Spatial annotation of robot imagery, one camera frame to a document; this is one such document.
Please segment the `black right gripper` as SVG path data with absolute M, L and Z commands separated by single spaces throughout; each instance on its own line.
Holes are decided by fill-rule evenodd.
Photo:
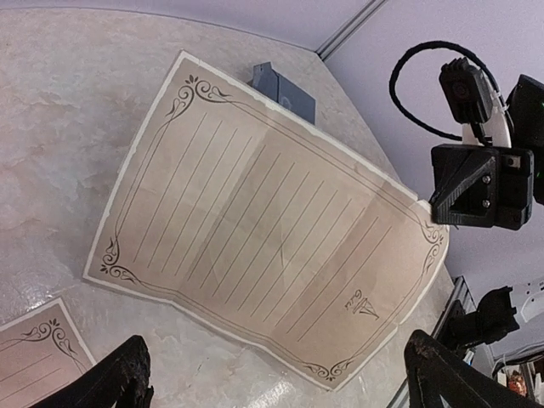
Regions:
M 431 160 L 434 192 L 429 204 L 436 224 L 519 230 L 529 221 L 534 187 L 531 150 L 441 144 L 431 149 Z

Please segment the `blue paper envelope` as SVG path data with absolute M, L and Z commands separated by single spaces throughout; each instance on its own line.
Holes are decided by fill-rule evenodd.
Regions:
M 315 124 L 315 99 L 274 70 L 270 62 L 255 65 L 251 86 L 306 122 Z

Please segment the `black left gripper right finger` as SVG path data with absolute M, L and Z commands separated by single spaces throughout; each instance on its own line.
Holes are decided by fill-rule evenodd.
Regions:
M 415 330 L 404 350 L 410 407 L 537 407 L 467 365 L 425 331 Z

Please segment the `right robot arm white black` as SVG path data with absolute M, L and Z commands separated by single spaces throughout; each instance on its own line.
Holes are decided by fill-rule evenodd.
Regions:
M 511 147 L 441 144 L 431 150 L 436 224 L 519 230 L 543 203 L 543 84 L 522 75 L 509 98 Z

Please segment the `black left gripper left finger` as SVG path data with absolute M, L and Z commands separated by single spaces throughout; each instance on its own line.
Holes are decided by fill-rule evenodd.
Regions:
M 75 382 L 36 403 L 37 407 L 149 407 L 150 354 L 133 335 Z

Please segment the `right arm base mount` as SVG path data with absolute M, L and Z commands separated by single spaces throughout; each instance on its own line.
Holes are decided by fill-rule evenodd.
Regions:
M 468 311 L 462 298 L 451 298 L 433 337 L 459 357 L 469 349 L 490 345 L 517 331 L 517 309 L 512 305 L 511 286 L 486 293 L 475 310 Z

